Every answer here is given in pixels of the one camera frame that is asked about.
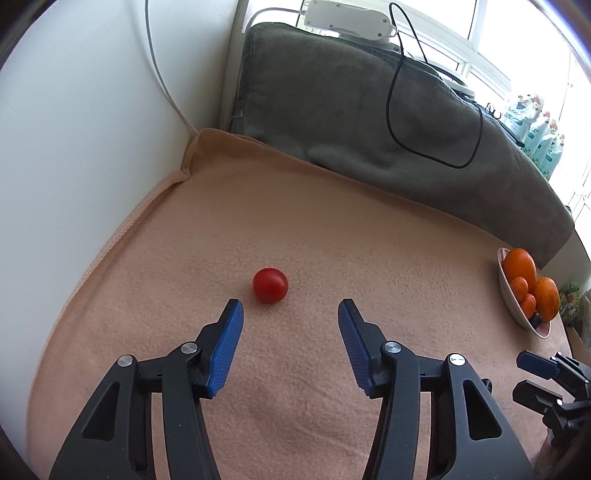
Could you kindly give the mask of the large speckled orange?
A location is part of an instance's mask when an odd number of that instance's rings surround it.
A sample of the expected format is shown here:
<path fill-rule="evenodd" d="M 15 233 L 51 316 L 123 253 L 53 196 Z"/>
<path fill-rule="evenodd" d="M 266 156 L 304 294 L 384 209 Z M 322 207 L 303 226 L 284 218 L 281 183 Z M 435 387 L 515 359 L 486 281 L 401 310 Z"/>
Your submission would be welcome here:
<path fill-rule="evenodd" d="M 534 286 L 533 295 L 541 319 L 544 322 L 552 321 L 560 307 L 560 294 L 556 283 L 549 277 L 539 278 Z"/>

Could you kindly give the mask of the small mandarin with stem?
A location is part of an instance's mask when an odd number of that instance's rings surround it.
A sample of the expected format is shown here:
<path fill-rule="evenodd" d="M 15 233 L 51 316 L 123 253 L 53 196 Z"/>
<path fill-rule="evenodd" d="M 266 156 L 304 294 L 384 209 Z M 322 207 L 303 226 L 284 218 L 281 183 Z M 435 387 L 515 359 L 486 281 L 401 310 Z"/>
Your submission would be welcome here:
<path fill-rule="evenodd" d="M 525 295 L 529 293 L 529 285 L 524 277 L 517 276 L 509 281 L 510 289 L 517 302 L 521 302 Z"/>

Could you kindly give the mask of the smooth bright orange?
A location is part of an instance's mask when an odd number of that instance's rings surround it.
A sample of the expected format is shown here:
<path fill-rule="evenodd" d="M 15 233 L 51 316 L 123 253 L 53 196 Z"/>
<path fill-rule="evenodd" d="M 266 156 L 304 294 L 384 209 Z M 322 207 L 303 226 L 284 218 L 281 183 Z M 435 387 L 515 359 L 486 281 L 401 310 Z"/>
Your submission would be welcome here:
<path fill-rule="evenodd" d="M 537 267 L 528 251 L 523 248 L 510 250 L 502 261 L 502 269 L 509 283 L 522 277 L 527 282 L 528 292 L 533 292 L 537 282 Z"/>

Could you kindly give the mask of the small red cherry tomato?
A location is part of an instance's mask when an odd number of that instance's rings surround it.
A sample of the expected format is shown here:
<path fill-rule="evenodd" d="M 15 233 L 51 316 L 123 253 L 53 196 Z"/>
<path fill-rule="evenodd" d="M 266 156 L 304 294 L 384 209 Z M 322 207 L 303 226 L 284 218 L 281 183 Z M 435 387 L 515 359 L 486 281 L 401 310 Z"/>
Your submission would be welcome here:
<path fill-rule="evenodd" d="M 252 290 L 256 298 L 264 304 L 280 302 L 287 296 L 287 276 L 276 268 L 263 268 L 254 274 Z"/>

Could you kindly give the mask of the dark purple cherry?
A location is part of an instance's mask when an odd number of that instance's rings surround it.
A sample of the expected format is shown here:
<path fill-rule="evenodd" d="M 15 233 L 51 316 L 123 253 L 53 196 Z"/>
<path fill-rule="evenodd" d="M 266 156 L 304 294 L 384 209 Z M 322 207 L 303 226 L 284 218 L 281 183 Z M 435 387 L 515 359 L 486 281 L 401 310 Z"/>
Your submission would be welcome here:
<path fill-rule="evenodd" d="M 529 322 L 534 329 L 537 329 L 543 323 L 539 313 L 534 313 L 529 319 Z"/>

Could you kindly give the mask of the green printed carton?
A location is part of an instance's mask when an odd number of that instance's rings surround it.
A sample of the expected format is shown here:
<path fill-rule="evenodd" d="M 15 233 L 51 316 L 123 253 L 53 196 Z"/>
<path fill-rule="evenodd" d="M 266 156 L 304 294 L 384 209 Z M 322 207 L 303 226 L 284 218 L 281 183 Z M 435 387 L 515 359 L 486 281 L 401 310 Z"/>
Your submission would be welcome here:
<path fill-rule="evenodd" d="M 577 318 L 579 311 L 580 285 L 569 282 L 560 290 L 559 313 L 564 324 L 569 324 Z"/>

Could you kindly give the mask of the peach fleece table cloth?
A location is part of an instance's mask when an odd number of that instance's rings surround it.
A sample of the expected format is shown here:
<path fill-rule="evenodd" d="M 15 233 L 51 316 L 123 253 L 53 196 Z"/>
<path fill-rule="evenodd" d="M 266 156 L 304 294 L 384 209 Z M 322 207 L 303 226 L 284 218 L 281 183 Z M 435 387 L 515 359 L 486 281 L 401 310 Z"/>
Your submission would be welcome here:
<path fill-rule="evenodd" d="M 356 385 L 338 327 L 351 298 L 367 321 L 419 355 L 463 354 L 493 383 L 527 455 L 541 418 L 516 404 L 522 350 L 568 347 L 513 320 L 498 283 L 503 243 L 441 211 L 294 159 L 259 142 L 202 132 L 181 169 L 123 223 L 84 276 L 45 347 L 27 414 L 41 478 L 118 357 L 159 357 L 197 337 L 231 298 L 245 324 L 228 382 L 204 403 L 225 479 L 358 479 L 380 404 Z M 280 302 L 252 290 L 287 276 Z"/>

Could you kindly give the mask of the grey fleece blanket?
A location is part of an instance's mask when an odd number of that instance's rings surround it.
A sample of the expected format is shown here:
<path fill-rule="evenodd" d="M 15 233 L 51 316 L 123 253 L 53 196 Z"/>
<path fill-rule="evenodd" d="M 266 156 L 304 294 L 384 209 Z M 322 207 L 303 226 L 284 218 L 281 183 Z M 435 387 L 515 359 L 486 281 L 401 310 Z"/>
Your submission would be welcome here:
<path fill-rule="evenodd" d="M 231 130 L 463 219 L 539 265 L 574 231 L 496 120 L 394 52 L 257 24 L 243 45 Z"/>

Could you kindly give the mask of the white power strip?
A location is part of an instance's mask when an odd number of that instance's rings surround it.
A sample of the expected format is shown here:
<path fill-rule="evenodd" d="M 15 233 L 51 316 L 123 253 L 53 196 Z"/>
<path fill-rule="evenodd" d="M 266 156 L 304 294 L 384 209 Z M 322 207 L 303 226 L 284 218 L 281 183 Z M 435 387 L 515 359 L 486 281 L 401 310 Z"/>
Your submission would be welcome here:
<path fill-rule="evenodd" d="M 304 13 L 304 26 L 375 43 L 387 43 L 398 33 L 386 14 L 334 1 L 311 1 Z"/>

